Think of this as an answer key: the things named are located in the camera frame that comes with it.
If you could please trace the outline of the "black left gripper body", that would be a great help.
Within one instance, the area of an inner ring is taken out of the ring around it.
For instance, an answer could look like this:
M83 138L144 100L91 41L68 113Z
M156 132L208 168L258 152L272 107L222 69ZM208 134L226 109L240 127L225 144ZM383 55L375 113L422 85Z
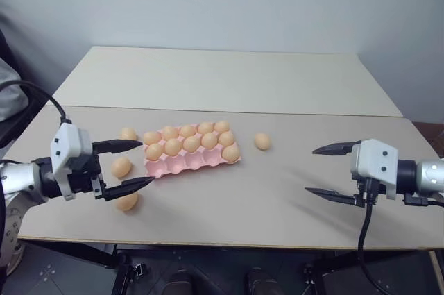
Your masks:
M101 173L99 156L94 151L86 163L68 175L69 186L74 194L92 192L95 199L105 198L105 182Z

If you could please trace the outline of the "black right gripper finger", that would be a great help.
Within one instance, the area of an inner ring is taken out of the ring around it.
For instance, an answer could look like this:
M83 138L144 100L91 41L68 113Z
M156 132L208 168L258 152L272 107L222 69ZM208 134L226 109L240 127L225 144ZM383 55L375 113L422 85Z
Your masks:
M312 153L314 155L347 155L352 152L352 148L354 145L361 144L361 140L355 142L337 142L333 144L328 144L326 146L318 147L313 150Z
M334 190L319 189L314 187L306 187L305 190L328 201L332 201L335 203L342 203L346 205L356 205L356 198L354 196L347 196L345 194L340 194Z

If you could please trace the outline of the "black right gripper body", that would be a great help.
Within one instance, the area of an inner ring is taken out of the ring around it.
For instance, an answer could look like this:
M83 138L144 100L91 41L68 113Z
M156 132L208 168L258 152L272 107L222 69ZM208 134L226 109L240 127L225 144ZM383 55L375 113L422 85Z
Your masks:
M352 179L357 182L358 194L355 194L355 205L359 207L366 207L367 205L375 205L377 197L380 194L386 193L386 186L379 180L352 175Z

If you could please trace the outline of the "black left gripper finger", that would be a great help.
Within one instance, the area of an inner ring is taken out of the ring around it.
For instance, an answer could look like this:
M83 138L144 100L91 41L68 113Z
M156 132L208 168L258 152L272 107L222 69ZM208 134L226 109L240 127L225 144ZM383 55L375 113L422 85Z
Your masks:
M129 194L133 194L146 187L154 180L155 178L153 176L144 176L125 180L120 185L117 185L115 187L105 188L104 199L106 201L111 201L123 196L127 196Z
M92 149L96 154L102 153L122 153L141 146L142 143L137 140L105 140L93 142Z

